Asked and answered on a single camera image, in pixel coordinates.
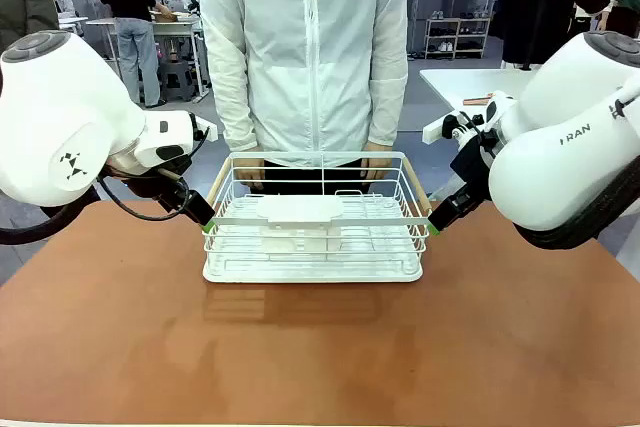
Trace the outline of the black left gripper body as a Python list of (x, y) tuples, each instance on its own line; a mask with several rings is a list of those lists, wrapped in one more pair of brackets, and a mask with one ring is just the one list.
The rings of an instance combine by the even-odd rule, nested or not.
[(192, 213), (194, 195), (184, 179), (173, 172), (152, 169), (125, 179), (125, 185), (136, 196), (158, 202), (167, 213)]

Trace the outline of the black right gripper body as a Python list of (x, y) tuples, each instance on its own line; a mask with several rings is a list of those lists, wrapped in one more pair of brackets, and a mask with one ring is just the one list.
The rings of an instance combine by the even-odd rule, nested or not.
[(463, 181), (454, 196), (458, 201), (490, 201), (489, 169), (495, 158), (495, 134), (476, 134), (460, 147), (450, 167)]

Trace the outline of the person's right hand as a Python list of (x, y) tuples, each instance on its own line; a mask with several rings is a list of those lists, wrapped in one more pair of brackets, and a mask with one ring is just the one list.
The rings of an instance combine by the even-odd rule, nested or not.
[(265, 179), (264, 159), (257, 157), (258, 152), (261, 152), (259, 147), (238, 152), (234, 160), (235, 179), (248, 187), (252, 193), (262, 192)]

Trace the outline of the person's left hand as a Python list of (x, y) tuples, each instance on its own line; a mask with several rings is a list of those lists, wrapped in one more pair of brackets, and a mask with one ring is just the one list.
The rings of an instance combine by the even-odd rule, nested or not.
[(361, 159), (361, 177), (364, 182), (382, 180), (389, 172), (392, 159), (382, 156), (380, 153), (391, 152), (392, 147), (368, 142), (364, 147), (365, 152), (376, 154), (376, 157), (363, 157)]

